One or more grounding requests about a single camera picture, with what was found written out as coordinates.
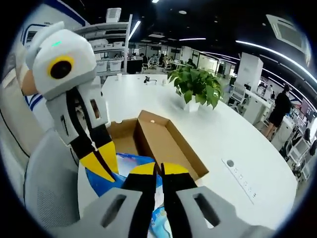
white table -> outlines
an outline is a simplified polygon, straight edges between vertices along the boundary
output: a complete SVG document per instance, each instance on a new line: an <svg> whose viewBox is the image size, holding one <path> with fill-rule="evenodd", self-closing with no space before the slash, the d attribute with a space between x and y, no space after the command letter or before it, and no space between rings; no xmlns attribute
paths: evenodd
<svg viewBox="0 0 317 238"><path fill-rule="evenodd" d="M272 104L270 104L269 102L267 102L266 100L264 100L263 98L261 98L259 95L257 95L254 92L251 92L250 90L246 89L246 94L248 94L250 97L253 97L255 99L257 99L259 102L261 102L264 106L266 106L268 109L271 108Z"/></svg>
<svg viewBox="0 0 317 238"><path fill-rule="evenodd" d="M175 62L170 62L170 63L176 65L176 69L178 69L180 66L182 66L182 67L187 67L188 66L188 65L183 64L183 63L175 63Z"/></svg>
<svg viewBox="0 0 317 238"><path fill-rule="evenodd" d="M209 173L197 181L229 201L238 217L252 225L271 229L285 220L293 206L297 181L270 142L226 104L215 110L201 107L196 113L180 108L181 98L171 84L144 85L143 75L124 75L121 81L108 78L103 95L111 121L136 118L141 110L169 118L195 150ZM254 204L222 162L233 160L257 192ZM79 167L78 203L84 208L97 195L91 191L84 168Z"/></svg>

cardboard box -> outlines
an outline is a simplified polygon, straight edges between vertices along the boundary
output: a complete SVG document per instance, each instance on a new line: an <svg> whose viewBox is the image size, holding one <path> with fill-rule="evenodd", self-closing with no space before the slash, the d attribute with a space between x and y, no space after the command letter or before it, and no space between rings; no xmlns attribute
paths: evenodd
<svg viewBox="0 0 317 238"><path fill-rule="evenodd" d="M197 180L208 173L203 162L189 146L172 121L141 111L138 118L122 123L112 122L108 131L117 152L154 158L162 162L180 164Z"/></svg>

shelf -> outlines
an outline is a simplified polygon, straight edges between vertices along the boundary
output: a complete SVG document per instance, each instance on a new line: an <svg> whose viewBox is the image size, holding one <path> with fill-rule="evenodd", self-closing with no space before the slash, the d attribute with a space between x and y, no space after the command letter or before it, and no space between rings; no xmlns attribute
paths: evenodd
<svg viewBox="0 0 317 238"><path fill-rule="evenodd" d="M128 28L129 22L100 23L90 26L84 26L74 30L79 35L96 31L121 31Z"/></svg>
<svg viewBox="0 0 317 238"><path fill-rule="evenodd" d="M86 38L87 41L94 41L94 40L99 40L99 39L110 39L110 38L125 38L126 34L105 34L102 36L94 36L90 38Z"/></svg>
<svg viewBox="0 0 317 238"><path fill-rule="evenodd" d="M124 51L124 50L125 50L125 47L113 48L113 49L98 48L98 49L94 49L94 53L98 54L98 53L104 53L104 52L118 52L118 51Z"/></svg>
<svg viewBox="0 0 317 238"><path fill-rule="evenodd" d="M124 74L122 70L119 70L119 71L97 72L97 76L112 76L112 75L117 75L117 73Z"/></svg>

computer monitor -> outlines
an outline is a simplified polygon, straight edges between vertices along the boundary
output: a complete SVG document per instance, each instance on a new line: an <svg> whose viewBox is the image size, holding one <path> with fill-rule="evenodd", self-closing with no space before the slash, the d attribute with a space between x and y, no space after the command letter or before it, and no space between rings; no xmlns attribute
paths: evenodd
<svg viewBox="0 0 317 238"><path fill-rule="evenodd" d="M314 111L305 99L302 102L301 112L305 115L309 122L312 122L314 118Z"/></svg>
<svg viewBox="0 0 317 238"><path fill-rule="evenodd" d="M235 77L231 77L229 85L233 85L235 83L235 81L236 81L236 78Z"/></svg>
<svg viewBox="0 0 317 238"><path fill-rule="evenodd" d="M248 89L249 91L251 90L251 86L250 86L250 85L245 84L244 86L245 86L245 88Z"/></svg>
<svg viewBox="0 0 317 238"><path fill-rule="evenodd" d="M302 102L302 106L301 106L301 112L306 115L306 113L309 111L311 111L311 107L309 106L308 102L303 99L303 102Z"/></svg>

ceiling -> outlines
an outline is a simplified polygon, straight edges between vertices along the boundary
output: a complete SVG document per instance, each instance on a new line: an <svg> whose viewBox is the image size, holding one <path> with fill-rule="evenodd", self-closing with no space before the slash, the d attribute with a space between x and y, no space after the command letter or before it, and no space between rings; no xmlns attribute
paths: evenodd
<svg viewBox="0 0 317 238"><path fill-rule="evenodd" d="M129 14L133 14L132 26L136 21L141 20L140 27L131 39L134 42L145 39L158 43L160 39L149 37L149 35L160 32L164 35L161 40L167 41L165 44L170 46L186 45L195 50L235 58L239 58L238 55L242 52L259 56L264 62L264 68L295 85L317 107L317 83L302 70L271 52L235 42L236 40L247 41L273 49L295 60L312 75L317 75L314 61L307 66L305 55L301 51L275 38L266 17L266 14L271 14L296 24L306 33L311 43L312 55L314 55L316 46L313 42L316 42L317 38L314 29L309 25L312 25L310 20L315 13L313 8L305 4L305 1L301 1L300 4L297 2L297 5L284 0L267 0L265 3L254 0L159 0L158 3L152 3L152 0L64 0L64 2L90 24L105 22L106 10L110 7L122 8L120 20L128 20ZM180 14L181 10L186 11L187 14ZM206 40L178 41L183 38L199 37ZM263 76L272 77L285 84L280 78L266 71L263 71Z"/></svg>

